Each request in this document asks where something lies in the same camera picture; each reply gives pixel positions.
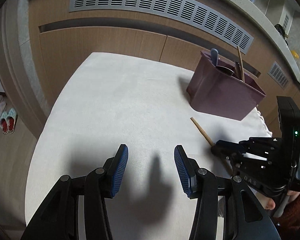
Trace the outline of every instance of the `yellow object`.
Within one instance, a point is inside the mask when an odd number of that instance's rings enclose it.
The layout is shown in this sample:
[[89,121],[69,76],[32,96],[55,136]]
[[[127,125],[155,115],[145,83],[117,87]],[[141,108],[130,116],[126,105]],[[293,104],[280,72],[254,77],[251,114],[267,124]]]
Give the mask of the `yellow object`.
[[291,52],[291,54],[292,54],[292,56],[294,57],[295,60],[299,59],[299,55],[295,50],[291,50],[290,52]]

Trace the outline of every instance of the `chopstick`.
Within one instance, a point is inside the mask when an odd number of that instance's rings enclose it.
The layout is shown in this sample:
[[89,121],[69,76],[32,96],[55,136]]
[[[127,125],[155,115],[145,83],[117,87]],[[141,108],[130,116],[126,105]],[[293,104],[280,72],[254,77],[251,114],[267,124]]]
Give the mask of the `chopstick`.
[[243,63],[242,63],[242,57],[241,57],[241,52],[240,52],[240,47],[237,46],[238,50],[238,56],[240,60],[240,72],[241,72],[241,80],[244,82],[244,70],[243,70]]
[[[214,146],[215,143],[211,140],[209,135],[202,129],[202,127],[197,123],[197,121],[193,117],[191,117],[190,119],[195,124],[195,126],[198,128],[200,133],[205,137],[205,139],[210,144],[210,146],[211,147]],[[220,160],[221,160],[223,167],[226,169],[226,172],[228,172],[228,174],[230,176],[232,176],[232,174],[233,174],[232,168],[229,166],[229,164],[226,162],[226,160],[224,160],[224,159],[220,159]]]
[[238,78],[239,80],[241,80],[240,64],[239,64],[238,61],[236,61],[236,62],[234,63],[234,70],[235,70],[235,74],[237,75],[237,78]]
[[198,130],[200,131],[200,133],[205,137],[205,139],[207,140],[207,142],[210,144],[210,146],[214,146],[214,142],[211,140],[211,138],[209,137],[209,135],[201,128],[201,126],[197,123],[197,121],[191,117],[190,118],[191,121],[195,124],[195,126],[198,128]]

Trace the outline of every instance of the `wooden chopstick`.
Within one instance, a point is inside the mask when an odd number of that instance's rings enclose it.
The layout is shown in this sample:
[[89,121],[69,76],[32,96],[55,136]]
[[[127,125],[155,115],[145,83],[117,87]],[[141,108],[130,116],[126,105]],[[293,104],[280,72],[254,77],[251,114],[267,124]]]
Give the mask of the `wooden chopstick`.
[[242,57],[241,57],[241,52],[240,52],[240,47],[237,46],[238,50],[238,56],[240,60],[240,72],[241,72],[241,80],[244,82],[244,70],[243,70],[243,63],[242,63]]
[[210,146],[211,147],[214,146],[214,143],[209,137],[209,135],[201,128],[201,126],[197,123],[197,121],[193,117],[191,117],[190,119],[195,124],[195,126],[199,129],[200,133],[205,137],[205,139],[210,144]]
[[[214,146],[215,143],[211,140],[211,138],[209,137],[209,135],[202,129],[202,127],[197,123],[197,121],[193,117],[191,117],[190,119],[195,124],[195,126],[198,128],[198,130],[200,131],[200,133],[205,137],[205,139],[210,144],[210,146],[211,147]],[[232,168],[229,166],[229,164],[226,162],[226,160],[224,160],[224,159],[220,159],[220,160],[221,160],[221,163],[222,163],[223,167],[226,169],[226,172],[230,176],[232,176],[232,174],[233,174]]]

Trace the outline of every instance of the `white countertop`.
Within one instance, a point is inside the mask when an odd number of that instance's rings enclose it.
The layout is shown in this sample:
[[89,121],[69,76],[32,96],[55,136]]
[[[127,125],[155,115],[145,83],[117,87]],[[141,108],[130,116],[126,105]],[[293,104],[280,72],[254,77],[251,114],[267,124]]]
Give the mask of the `white countertop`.
[[[63,88],[36,145],[26,184],[26,223],[60,176],[87,175],[126,144],[122,185],[106,200],[114,239],[188,239],[196,200],[182,190],[175,146],[181,144],[200,167],[229,177],[190,117],[215,142],[271,136],[256,108],[242,121],[194,111],[186,93],[192,75],[147,59],[92,53]],[[222,218],[217,231],[222,239]]]
[[225,0],[243,12],[252,22],[254,22],[281,52],[287,64],[293,71],[295,78],[300,83],[300,70],[295,62],[287,44],[274,28],[268,18],[250,0]]

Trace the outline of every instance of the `metal pivot screw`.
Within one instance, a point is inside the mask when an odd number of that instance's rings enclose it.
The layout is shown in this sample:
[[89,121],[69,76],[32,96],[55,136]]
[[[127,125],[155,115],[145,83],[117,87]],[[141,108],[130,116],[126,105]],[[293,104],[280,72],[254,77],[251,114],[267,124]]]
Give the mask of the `metal pivot screw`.
[[207,174],[207,170],[203,169],[203,168],[200,168],[200,169],[198,169],[198,173],[201,174],[201,175],[206,175]]
[[104,168],[97,168],[96,169],[96,174],[103,174],[105,172]]
[[234,176],[234,177],[233,177],[233,180],[234,180],[235,182],[241,182],[241,178],[240,178],[239,176]]
[[60,180],[61,181],[67,181],[69,179],[69,176],[68,175],[62,175],[61,177],[60,177]]

